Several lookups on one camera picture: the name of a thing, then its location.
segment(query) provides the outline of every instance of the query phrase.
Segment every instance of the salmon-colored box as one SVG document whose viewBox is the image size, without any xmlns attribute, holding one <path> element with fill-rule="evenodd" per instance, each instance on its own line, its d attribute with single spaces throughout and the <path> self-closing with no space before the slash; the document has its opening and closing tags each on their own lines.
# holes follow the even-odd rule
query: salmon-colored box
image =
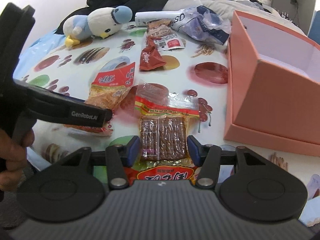
<svg viewBox="0 0 320 240">
<path fill-rule="evenodd" d="M 228 57 L 224 138 L 320 156 L 320 46 L 235 11 Z"/>
</svg>

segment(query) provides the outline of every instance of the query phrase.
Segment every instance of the duck plush toy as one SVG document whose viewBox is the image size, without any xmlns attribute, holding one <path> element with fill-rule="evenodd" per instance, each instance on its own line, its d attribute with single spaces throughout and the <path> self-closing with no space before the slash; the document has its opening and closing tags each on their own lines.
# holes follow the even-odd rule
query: duck plush toy
<svg viewBox="0 0 320 240">
<path fill-rule="evenodd" d="M 65 45 L 71 47 L 81 41 L 98 36 L 103 39 L 119 31 L 124 23 L 130 22 L 132 11 L 127 6 L 106 7 L 94 10 L 87 15 L 74 15 L 63 24 L 67 36 Z"/>
</svg>

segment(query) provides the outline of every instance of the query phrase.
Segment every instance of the red label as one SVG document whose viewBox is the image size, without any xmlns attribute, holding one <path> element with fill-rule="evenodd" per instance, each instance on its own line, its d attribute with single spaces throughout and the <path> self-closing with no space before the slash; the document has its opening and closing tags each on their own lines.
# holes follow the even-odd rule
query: red label
<svg viewBox="0 0 320 240">
<path fill-rule="evenodd" d="M 178 40 L 168 41 L 168 48 L 180 46 L 180 42 Z"/>
<path fill-rule="evenodd" d="M 157 166 L 152 169 L 142 171 L 137 175 L 137 179 L 142 180 L 179 180 L 189 179 L 194 173 L 194 169 L 183 166 Z"/>
<path fill-rule="evenodd" d="M 104 87 L 125 86 L 130 87 L 134 78 L 135 62 L 119 69 L 100 72 L 92 84 Z"/>
</svg>

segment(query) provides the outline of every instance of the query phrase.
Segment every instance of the red snack package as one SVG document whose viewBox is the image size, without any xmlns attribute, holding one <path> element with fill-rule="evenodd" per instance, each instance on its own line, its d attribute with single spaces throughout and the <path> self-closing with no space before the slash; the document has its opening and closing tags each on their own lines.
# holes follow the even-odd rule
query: red snack package
<svg viewBox="0 0 320 240">
<path fill-rule="evenodd" d="M 160 38 L 152 36 L 147 37 L 147 46 L 142 50 L 140 56 L 140 70 L 152 70 L 166 64 L 153 41 L 157 39 Z"/>
</svg>

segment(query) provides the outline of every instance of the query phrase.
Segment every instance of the crumpled plastic bag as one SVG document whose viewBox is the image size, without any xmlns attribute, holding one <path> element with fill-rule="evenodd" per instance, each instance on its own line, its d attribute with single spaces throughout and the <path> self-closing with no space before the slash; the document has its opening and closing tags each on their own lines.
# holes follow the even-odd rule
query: crumpled plastic bag
<svg viewBox="0 0 320 240">
<path fill-rule="evenodd" d="M 181 10 L 179 20 L 173 22 L 172 28 L 211 45 L 224 45 L 231 33 L 230 21 L 223 20 L 203 5 Z"/>
</svg>

